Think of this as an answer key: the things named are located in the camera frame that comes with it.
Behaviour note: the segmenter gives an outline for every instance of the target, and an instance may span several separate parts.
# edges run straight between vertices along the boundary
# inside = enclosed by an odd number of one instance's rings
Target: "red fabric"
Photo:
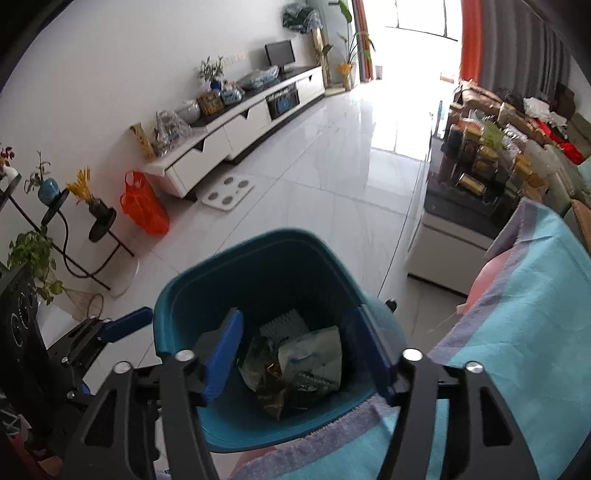
[[[484,267],[482,267],[482,270],[476,277],[476,280],[474,280],[470,293],[468,294],[464,314],[468,313],[472,306],[480,299],[480,297],[482,297],[482,294],[488,290],[491,284],[495,281],[497,275],[502,272],[512,251],[513,249],[510,248],[506,252],[503,252],[490,260]]]
[[[551,140],[554,140],[556,143],[558,143],[559,149],[562,150],[562,152],[564,153],[564,155],[566,155],[567,158],[572,163],[574,163],[575,165],[581,165],[581,163],[583,163],[585,161],[585,157],[579,151],[579,149],[574,146],[574,144],[572,144],[571,142],[567,142],[566,140],[563,140],[561,137],[559,137],[558,135],[556,135],[550,129],[550,127],[548,125],[546,125],[539,118],[536,118],[535,121],[538,122],[538,125],[540,126],[540,128],[542,129],[542,131],[546,134],[546,136],[550,137]]]
[[[462,22],[460,78],[479,83],[482,72],[482,5],[480,0],[462,0]]]

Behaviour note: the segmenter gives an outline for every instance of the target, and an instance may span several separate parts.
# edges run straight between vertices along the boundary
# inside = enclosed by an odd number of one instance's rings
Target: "white drawer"
[[[170,168],[188,192],[229,154],[230,143],[226,132],[220,128],[185,153]]]
[[[324,92],[322,71],[320,70],[306,78],[298,80],[297,92],[300,96],[300,103],[308,103],[310,100]]]
[[[263,100],[255,106],[244,110],[240,115],[230,120],[223,129],[228,135],[232,155],[238,155],[248,145],[261,136],[261,131],[271,123],[269,107]]]

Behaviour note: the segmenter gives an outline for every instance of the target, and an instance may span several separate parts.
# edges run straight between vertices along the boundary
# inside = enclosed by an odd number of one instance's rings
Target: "orange plastic bag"
[[[120,199],[121,208],[149,235],[164,235],[170,229],[170,218],[156,197],[143,173],[129,171],[125,174],[125,193]]]

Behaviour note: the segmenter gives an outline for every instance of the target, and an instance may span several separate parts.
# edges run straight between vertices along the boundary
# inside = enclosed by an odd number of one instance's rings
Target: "light blue blanket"
[[[505,269],[433,350],[438,362],[483,363],[507,401],[542,480],[560,476],[591,430],[591,260],[562,219],[522,201],[489,250]],[[439,401],[429,479],[446,437]],[[373,480],[397,409],[373,397],[337,422],[246,464],[235,479]]]

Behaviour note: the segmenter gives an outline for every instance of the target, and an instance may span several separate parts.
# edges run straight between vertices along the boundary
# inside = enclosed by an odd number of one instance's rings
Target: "blue vase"
[[[39,200],[41,200],[43,205],[47,205],[49,207],[59,194],[60,186],[57,184],[57,182],[54,179],[45,179],[39,187],[37,197]]]
[[[222,91],[222,82],[219,80],[212,80],[209,84],[211,90],[217,90],[218,92]]]

